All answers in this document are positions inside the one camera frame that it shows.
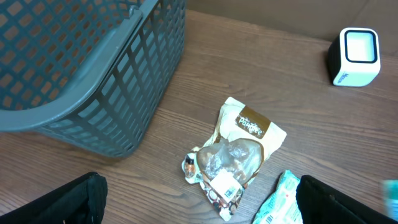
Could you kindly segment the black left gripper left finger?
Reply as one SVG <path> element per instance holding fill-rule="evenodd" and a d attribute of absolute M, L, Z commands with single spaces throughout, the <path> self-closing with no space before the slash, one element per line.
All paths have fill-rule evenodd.
<path fill-rule="evenodd" d="M 100 224 L 104 217 L 108 184 L 96 172 L 81 177 L 1 216 L 1 223 Z"/>

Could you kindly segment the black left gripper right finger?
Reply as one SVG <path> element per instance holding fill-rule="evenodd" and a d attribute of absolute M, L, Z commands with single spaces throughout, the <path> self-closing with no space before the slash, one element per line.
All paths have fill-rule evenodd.
<path fill-rule="evenodd" d="M 301 177 L 296 201 L 303 224 L 397 224 L 311 175 Z"/>

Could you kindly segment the white green snack package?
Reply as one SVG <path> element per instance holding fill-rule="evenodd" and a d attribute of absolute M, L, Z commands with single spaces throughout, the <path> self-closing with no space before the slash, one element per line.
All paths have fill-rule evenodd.
<path fill-rule="evenodd" d="M 300 179 L 285 170 L 274 193 L 261 205 L 252 224 L 302 224 L 302 214 L 296 201 Z"/>

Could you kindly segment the teal tissue pack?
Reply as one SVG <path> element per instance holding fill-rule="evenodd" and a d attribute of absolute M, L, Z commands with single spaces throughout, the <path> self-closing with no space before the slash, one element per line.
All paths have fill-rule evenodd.
<path fill-rule="evenodd" d="M 397 221 L 397 201 L 398 201 L 398 183 L 397 180 L 385 180 L 382 183 L 383 199 L 386 213 L 390 218 Z"/>

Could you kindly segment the brown labelled food package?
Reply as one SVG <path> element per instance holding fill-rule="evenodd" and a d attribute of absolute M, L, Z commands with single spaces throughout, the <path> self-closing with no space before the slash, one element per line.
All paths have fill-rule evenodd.
<path fill-rule="evenodd" d="M 287 133 L 265 116 L 229 97 L 214 133 L 182 161 L 185 180 L 199 184 L 224 221 L 236 212 L 244 191 Z"/>

